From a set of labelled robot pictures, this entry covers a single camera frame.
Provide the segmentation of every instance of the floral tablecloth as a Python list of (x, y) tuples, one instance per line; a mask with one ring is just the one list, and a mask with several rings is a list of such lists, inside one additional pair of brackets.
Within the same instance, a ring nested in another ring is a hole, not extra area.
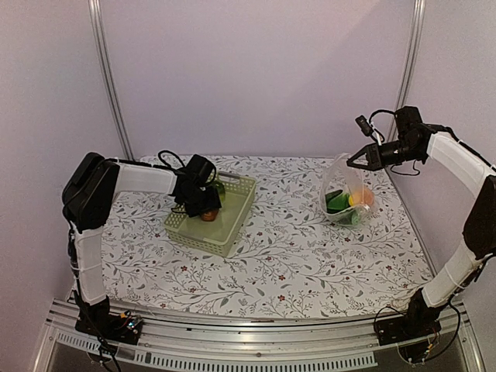
[[(257, 179), (245, 226), (227, 258), (171, 242), (166, 195), (122, 193), (102, 247), (110, 298), (217, 315), (323, 318), (398, 308), (432, 275), (384, 171), (364, 172), (377, 212), (346, 228), (319, 211), (330, 159), (218, 157), (218, 169)], [(155, 157), (143, 161), (157, 162)]]

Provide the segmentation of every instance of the white patterned mat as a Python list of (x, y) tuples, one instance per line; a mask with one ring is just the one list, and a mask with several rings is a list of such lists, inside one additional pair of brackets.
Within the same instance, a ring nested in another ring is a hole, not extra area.
[[(208, 157), (257, 180), (257, 194), (229, 257), (171, 242), (171, 197), (122, 193), (102, 246), (110, 298), (186, 312), (257, 318), (323, 318), (403, 308), (430, 280), (410, 221), (384, 171), (364, 172), (378, 211), (360, 228), (319, 211), (330, 159)], [(155, 157), (143, 161), (157, 163)]]

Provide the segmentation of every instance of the basket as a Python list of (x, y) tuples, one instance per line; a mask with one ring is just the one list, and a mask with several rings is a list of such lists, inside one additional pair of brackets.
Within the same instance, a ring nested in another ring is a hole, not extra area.
[(227, 257), (253, 204), (256, 182), (250, 177), (224, 172), (218, 172), (215, 179), (226, 188), (226, 199), (215, 221), (205, 222), (199, 216), (189, 218), (171, 212), (164, 227), (175, 242)]

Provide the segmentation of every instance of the metal rail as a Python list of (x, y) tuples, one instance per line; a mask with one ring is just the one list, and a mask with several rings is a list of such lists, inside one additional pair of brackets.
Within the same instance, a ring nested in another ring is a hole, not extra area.
[(109, 52), (107, 50), (107, 43), (105, 41), (105, 32), (103, 29), (102, 11), (100, 9), (100, 0), (89, 0), (91, 25), (93, 26), (93, 34), (95, 36), (96, 50), (98, 52), (98, 59), (100, 60), (100, 67), (102, 69), (102, 77), (105, 83), (105, 90), (107, 91), (108, 103), (112, 111), (115, 128), (119, 136), (122, 151), (127, 160), (135, 160), (131, 142), (127, 134), (124, 119), (115, 89), (114, 78), (112, 76), (112, 69), (110, 68)]

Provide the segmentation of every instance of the clear plastic bag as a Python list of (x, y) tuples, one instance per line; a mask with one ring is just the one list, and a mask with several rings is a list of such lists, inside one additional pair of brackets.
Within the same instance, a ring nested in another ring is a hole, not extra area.
[[(363, 182), (363, 171), (346, 165), (349, 157), (348, 153), (342, 153), (324, 170), (319, 196), (320, 209), (325, 217), (330, 222), (343, 226), (365, 223), (374, 211), (374, 194)], [(343, 190), (343, 193), (350, 195), (353, 205), (341, 212), (328, 213), (326, 195), (336, 190)]]

